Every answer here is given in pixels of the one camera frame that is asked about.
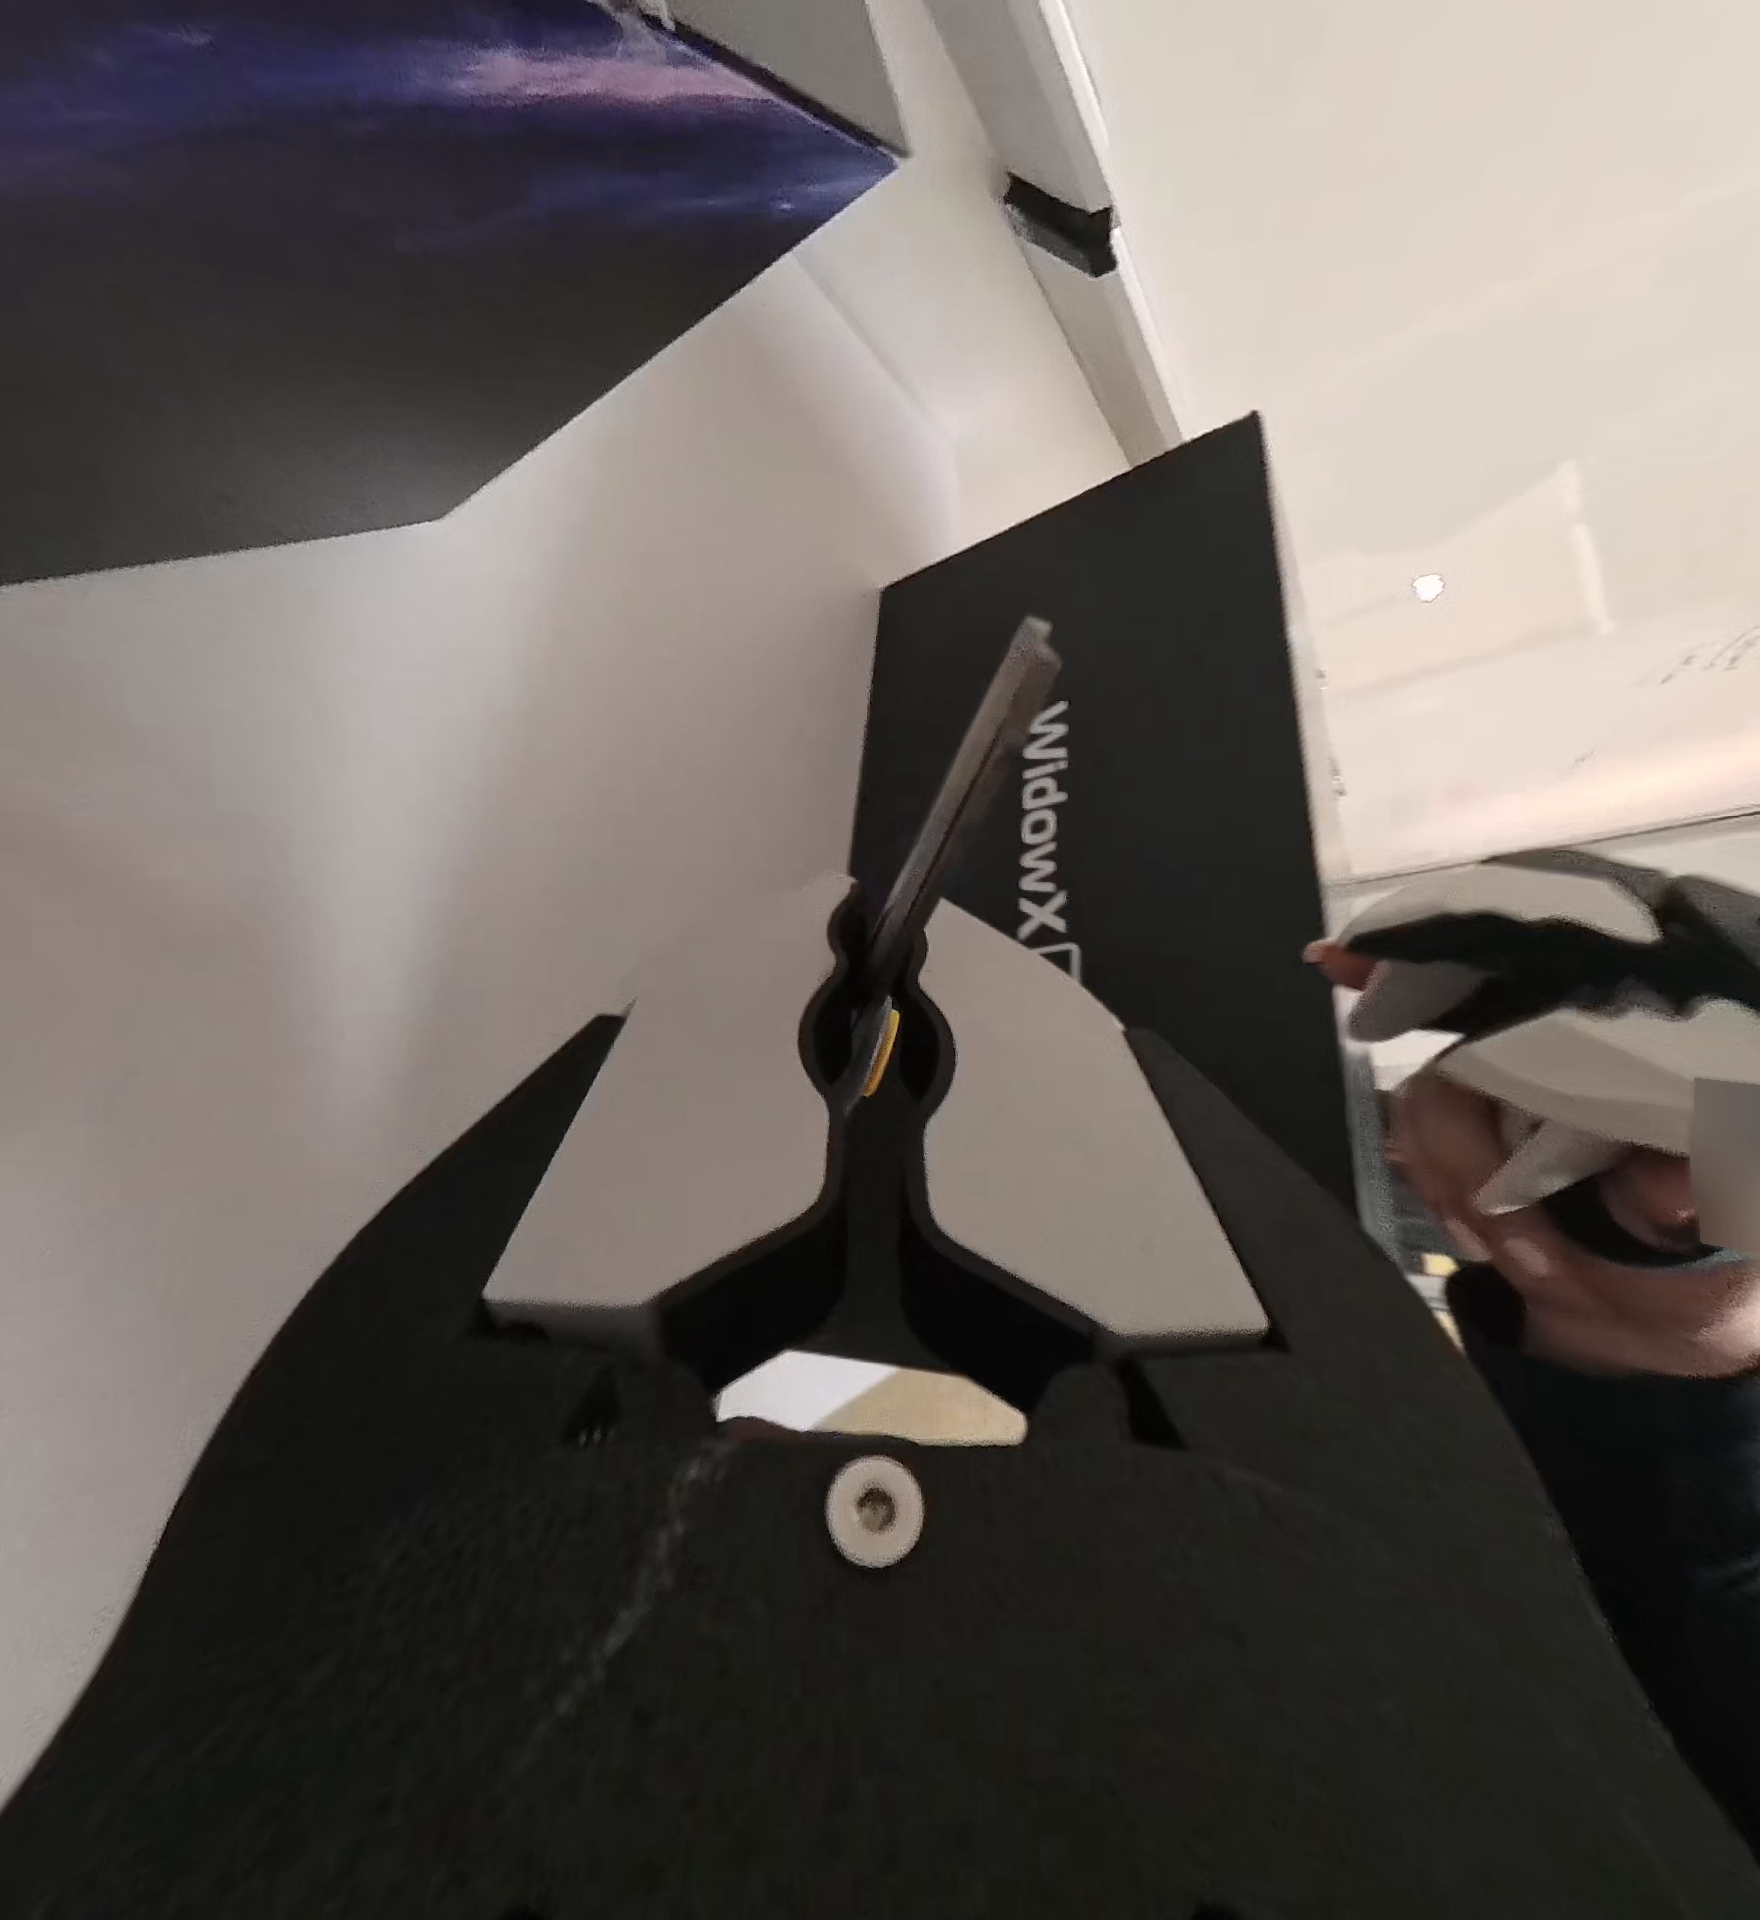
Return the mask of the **dark purple poster panel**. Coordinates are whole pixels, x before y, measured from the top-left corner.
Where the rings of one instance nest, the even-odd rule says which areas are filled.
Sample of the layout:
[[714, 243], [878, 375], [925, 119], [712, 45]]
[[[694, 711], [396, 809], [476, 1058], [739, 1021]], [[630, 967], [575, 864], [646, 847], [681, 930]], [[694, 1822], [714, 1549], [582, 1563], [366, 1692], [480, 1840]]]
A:
[[0, 592], [440, 519], [901, 155], [865, 6], [0, 0]]

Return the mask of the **white frame rail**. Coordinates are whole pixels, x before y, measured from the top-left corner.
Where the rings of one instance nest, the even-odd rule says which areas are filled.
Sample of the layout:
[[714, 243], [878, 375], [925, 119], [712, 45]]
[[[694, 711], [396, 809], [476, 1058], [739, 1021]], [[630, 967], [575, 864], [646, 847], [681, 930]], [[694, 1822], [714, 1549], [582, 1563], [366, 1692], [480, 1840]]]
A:
[[[1113, 204], [1106, 107], [1065, 6], [1011, 0], [1002, 14], [1022, 57], [1011, 107], [1015, 155], [1002, 170], [1039, 184], [1059, 201], [1085, 212]], [[1121, 457], [1139, 466], [1173, 448], [1183, 439], [1181, 402], [1161, 366], [1118, 204], [1113, 278], [1092, 283], [1039, 249], [1025, 249], [1025, 257]]]

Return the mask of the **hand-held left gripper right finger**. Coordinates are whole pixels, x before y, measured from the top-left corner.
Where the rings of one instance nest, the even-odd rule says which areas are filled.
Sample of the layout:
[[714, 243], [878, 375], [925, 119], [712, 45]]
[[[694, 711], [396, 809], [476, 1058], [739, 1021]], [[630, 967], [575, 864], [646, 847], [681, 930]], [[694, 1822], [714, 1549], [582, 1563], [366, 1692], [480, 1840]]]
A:
[[1258, 1343], [1266, 1309], [1121, 1028], [1065, 967], [933, 914], [898, 1039], [898, 1287], [938, 1355]]

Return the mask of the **black box with white lettering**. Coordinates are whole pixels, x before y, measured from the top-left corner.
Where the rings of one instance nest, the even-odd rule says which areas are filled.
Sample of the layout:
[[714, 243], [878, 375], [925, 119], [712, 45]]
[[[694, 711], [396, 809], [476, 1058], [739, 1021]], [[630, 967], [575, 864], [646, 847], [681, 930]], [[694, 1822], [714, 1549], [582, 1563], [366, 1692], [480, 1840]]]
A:
[[1303, 962], [1325, 907], [1258, 418], [885, 585], [846, 841], [869, 900], [1022, 620], [1062, 676], [945, 894], [1356, 1210], [1330, 985]]

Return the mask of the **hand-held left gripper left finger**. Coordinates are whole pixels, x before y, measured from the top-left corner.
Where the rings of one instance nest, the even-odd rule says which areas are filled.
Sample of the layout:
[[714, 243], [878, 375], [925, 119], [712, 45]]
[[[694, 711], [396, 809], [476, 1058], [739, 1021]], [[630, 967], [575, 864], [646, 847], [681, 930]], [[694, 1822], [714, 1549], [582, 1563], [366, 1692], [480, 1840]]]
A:
[[821, 1212], [833, 1118], [803, 1018], [836, 980], [850, 874], [732, 905], [629, 980], [629, 1010], [480, 1305], [667, 1343], [688, 1284]]

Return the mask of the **person's right hand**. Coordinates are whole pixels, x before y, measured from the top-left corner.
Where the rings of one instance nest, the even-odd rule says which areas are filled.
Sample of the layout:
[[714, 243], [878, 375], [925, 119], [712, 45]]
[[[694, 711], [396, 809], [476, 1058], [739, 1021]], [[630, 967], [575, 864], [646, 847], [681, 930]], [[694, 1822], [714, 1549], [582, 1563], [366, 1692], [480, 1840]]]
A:
[[1485, 1212], [1509, 1165], [1498, 1106], [1433, 1072], [1392, 1095], [1392, 1158], [1451, 1251], [1523, 1300], [1523, 1350], [1598, 1375], [1743, 1375], [1760, 1369], [1760, 1260], [1630, 1269], [1598, 1260], [1540, 1210]]

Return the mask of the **person's right forearm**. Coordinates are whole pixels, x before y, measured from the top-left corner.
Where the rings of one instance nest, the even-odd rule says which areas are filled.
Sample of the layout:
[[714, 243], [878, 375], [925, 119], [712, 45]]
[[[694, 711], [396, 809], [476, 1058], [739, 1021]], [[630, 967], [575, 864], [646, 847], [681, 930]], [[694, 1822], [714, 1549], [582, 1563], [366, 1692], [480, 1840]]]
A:
[[1523, 1299], [1485, 1265], [1448, 1305], [1615, 1649], [1760, 1864], [1760, 1356], [1731, 1375], [1531, 1356]]

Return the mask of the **black bracket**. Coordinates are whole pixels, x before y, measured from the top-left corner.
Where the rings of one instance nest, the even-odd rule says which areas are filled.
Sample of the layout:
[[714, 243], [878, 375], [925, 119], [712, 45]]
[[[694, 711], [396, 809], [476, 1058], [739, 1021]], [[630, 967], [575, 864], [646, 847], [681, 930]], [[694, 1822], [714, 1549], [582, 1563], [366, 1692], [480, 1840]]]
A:
[[1039, 249], [1092, 283], [1113, 278], [1113, 204], [1085, 212], [1005, 171], [1002, 212], [1025, 249]]

